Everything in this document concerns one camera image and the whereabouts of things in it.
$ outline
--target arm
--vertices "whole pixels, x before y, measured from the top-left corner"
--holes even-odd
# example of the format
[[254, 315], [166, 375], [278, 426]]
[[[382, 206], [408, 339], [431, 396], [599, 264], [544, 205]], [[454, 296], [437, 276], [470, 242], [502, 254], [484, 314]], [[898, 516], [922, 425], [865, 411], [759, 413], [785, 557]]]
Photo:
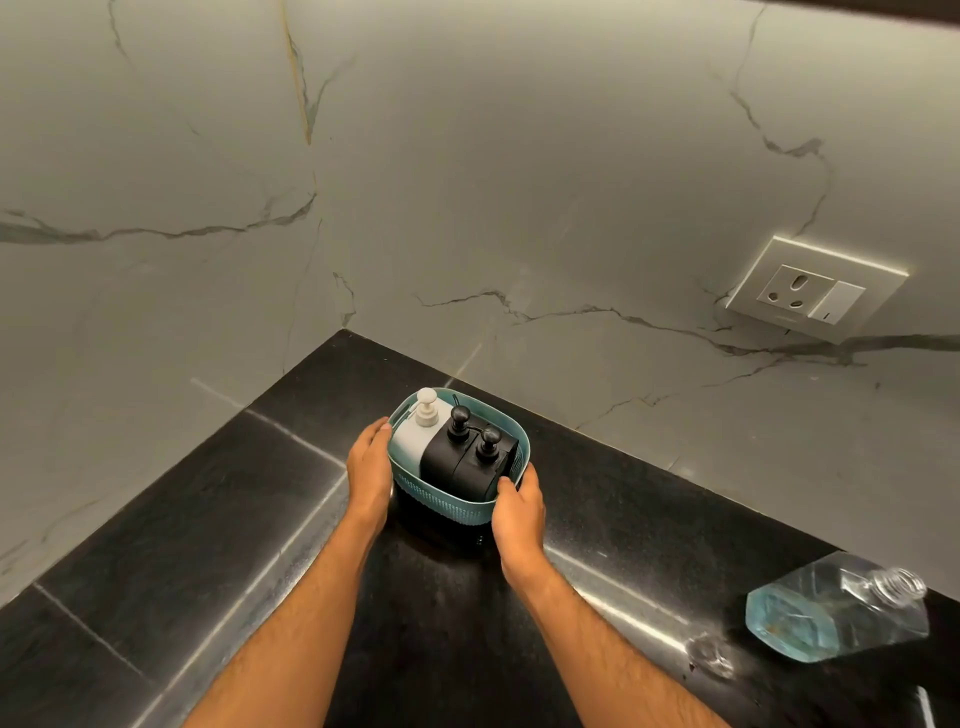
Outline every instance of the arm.
[[725, 728], [706, 705], [637, 652], [543, 553], [546, 510], [531, 464], [519, 491], [498, 484], [493, 536], [504, 576], [533, 616], [587, 728]]
[[387, 519], [387, 418], [350, 449], [349, 505], [317, 560], [234, 655], [185, 728], [318, 728], [344, 659], [360, 573]]

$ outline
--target clear plastic bottle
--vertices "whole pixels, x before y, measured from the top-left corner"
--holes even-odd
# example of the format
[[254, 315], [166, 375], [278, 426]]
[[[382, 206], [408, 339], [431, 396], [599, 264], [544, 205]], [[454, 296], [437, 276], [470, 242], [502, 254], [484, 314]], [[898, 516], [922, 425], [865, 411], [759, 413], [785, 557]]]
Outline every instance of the clear plastic bottle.
[[837, 551], [747, 596], [747, 627], [805, 663], [929, 634], [926, 585], [906, 569], [884, 569]]

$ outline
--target black granite countertop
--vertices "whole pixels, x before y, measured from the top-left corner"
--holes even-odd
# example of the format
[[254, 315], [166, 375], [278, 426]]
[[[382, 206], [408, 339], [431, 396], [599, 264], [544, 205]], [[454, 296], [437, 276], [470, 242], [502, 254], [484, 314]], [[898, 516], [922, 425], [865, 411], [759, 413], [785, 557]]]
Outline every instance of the black granite countertop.
[[[339, 519], [360, 428], [446, 382], [355, 334], [332, 337], [0, 610], [0, 725], [179, 724]], [[744, 595], [832, 546], [449, 386], [529, 433], [551, 560], [731, 725], [960, 725], [956, 602], [928, 596], [925, 642], [790, 663], [743, 627]], [[691, 640], [719, 648], [732, 675], [691, 662]], [[489, 527], [452, 527], [395, 489], [327, 725], [494, 724], [579, 722]]]

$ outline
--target teal plastic basket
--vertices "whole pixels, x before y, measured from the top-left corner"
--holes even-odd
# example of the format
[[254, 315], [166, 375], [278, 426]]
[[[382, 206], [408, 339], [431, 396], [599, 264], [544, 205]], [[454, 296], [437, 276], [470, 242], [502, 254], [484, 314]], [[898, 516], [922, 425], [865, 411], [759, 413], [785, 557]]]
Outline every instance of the teal plastic basket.
[[[436, 391], [437, 397], [447, 404], [457, 404], [459, 402], [464, 407], [467, 407], [474, 415], [482, 417], [484, 420], [490, 422], [491, 425], [496, 425], [508, 435], [516, 437], [516, 457], [514, 458], [514, 465], [510, 468], [508, 475], [514, 483], [519, 484], [520, 479], [523, 477], [523, 472], [527, 468], [527, 463], [530, 462], [530, 438], [527, 437], [527, 433], [523, 431], [523, 427], [518, 425], [512, 417], [503, 414], [503, 412], [494, 409], [488, 404], [484, 404], [480, 400], [475, 400], [470, 395], [464, 395], [445, 387], [434, 387], [434, 391]], [[390, 416], [390, 424], [393, 426], [394, 431], [396, 431], [400, 423], [413, 414], [416, 406], [417, 393], [414, 392], [404, 400], [403, 404]], [[484, 523], [489, 523], [493, 518], [493, 506], [496, 504], [496, 499], [487, 500], [483, 503], [471, 503], [469, 500], [462, 500], [461, 498], [452, 496], [450, 493], [420, 480], [416, 475], [410, 473], [410, 471], [398, 463], [395, 457], [393, 440], [390, 441], [387, 452], [390, 455], [390, 462], [394, 467], [394, 480], [396, 484], [399, 485], [405, 493], [430, 510], [436, 511], [452, 521], [462, 523], [463, 525], [483, 525]]]

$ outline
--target person's right hand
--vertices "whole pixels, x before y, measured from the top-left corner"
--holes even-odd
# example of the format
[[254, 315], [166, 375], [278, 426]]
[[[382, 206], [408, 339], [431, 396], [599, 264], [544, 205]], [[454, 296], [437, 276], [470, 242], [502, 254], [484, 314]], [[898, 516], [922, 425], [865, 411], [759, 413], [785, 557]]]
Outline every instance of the person's right hand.
[[546, 508], [534, 464], [527, 465], [520, 489], [510, 478], [501, 477], [493, 507], [493, 538], [500, 551], [500, 566], [507, 583], [520, 590], [548, 566], [543, 553]]

